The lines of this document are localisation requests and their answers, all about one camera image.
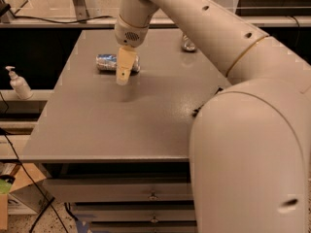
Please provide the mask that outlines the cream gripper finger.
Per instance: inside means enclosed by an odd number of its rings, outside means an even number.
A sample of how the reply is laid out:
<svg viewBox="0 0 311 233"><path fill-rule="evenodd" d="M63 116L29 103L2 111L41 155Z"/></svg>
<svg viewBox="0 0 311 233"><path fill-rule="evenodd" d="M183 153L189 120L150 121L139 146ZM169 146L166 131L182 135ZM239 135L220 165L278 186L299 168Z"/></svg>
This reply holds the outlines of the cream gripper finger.
<svg viewBox="0 0 311 233"><path fill-rule="evenodd" d="M137 52L131 46L122 46L117 55L117 84L126 85L136 60Z"/></svg>

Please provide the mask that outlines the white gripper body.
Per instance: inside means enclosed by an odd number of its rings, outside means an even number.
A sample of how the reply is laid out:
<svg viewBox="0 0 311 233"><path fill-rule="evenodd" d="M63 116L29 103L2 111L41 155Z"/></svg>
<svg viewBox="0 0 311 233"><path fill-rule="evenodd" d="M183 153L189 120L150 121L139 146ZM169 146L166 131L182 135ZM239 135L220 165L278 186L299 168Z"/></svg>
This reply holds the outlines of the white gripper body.
<svg viewBox="0 0 311 233"><path fill-rule="evenodd" d="M121 0L115 24L115 36L120 45L137 48L142 45L158 6L149 0Z"/></svg>

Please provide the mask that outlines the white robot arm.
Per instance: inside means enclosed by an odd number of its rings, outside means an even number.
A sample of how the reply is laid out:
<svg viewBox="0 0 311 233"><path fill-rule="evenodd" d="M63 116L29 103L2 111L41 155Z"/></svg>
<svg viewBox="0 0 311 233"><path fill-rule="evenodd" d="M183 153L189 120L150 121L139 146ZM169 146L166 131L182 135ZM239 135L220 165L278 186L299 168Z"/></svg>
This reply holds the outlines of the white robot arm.
<svg viewBox="0 0 311 233"><path fill-rule="evenodd" d="M163 10L230 86L190 132L198 233L308 233L309 64L212 0L122 0L115 26L140 46Z"/></svg>

